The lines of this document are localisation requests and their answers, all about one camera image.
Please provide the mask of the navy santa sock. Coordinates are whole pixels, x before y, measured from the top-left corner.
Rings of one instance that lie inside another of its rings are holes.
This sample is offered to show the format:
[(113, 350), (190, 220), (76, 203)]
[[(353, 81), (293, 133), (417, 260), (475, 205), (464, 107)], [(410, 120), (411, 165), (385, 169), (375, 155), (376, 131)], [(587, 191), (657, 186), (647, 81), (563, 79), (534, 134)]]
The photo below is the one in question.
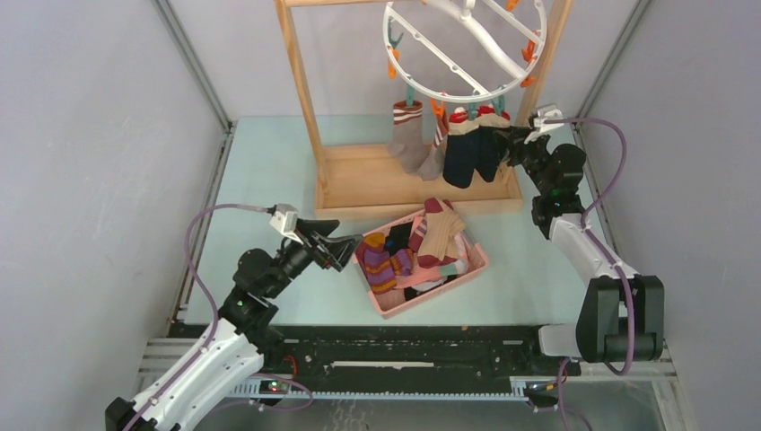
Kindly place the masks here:
[(461, 107), (449, 116), (442, 176), (447, 183), (467, 189), (477, 165), (478, 123)]
[(494, 181), (502, 160), (500, 147), (494, 139), (494, 132), (508, 129), (512, 125), (511, 118), (507, 112), (498, 112), (491, 104), (488, 104), (478, 108), (476, 123), (478, 124), (476, 170), (485, 182), (490, 183)]

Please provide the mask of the orange cuffed grey sock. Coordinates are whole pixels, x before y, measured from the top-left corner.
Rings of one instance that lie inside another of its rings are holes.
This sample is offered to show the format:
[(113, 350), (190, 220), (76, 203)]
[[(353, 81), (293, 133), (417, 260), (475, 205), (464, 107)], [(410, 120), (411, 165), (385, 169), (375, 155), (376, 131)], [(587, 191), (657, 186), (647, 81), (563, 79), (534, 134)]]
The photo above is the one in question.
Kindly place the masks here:
[(448, 134), (449, 123), (446, 116), (437, 116), (433, 143), (429, 154), (417, 171), (421, 180), (436, 180), (442, 174), (445, 157), (443, 147), (447, 141)]

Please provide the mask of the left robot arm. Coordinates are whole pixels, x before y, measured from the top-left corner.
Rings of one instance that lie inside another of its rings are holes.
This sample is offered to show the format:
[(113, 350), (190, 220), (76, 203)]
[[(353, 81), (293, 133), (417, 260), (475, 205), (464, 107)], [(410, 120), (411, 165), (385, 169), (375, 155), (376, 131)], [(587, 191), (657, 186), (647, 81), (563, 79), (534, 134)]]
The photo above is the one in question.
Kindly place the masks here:
[(114, 399), (105, 410), (108, 430), (192, 430), (240, 382), (272, 374), (284, 361), (282, 334), (270, 322), (273, 304), (309, 265), (342, 271), (363, 241), (333, 236), (337, 220), (297, 219), (293, 236), (275, 254), (260, 248), (241, 254), (233, 288), (194, 345), (133, 399)]

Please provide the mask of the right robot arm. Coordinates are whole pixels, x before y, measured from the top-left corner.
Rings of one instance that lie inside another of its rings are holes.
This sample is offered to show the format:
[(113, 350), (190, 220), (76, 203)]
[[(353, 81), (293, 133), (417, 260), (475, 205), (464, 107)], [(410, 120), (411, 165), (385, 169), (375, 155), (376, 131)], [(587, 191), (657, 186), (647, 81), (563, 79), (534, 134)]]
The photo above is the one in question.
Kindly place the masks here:
[(493, 133), (499, 154), (521, 167), (538, 191), (532, 200), (534, 225), (570, 261), (587, 290), (575, 323), (545, 325), (538, 341), (521, 352), (525, 369), (547, 374), (559, 356), (588, 363), (654, 361), (664, 345), (664, 286), (625, 264), (594, 234), (579, 186), (586, 154), (573, 144), (548, 150), (548, 136), (531, 139), (530, 128)]

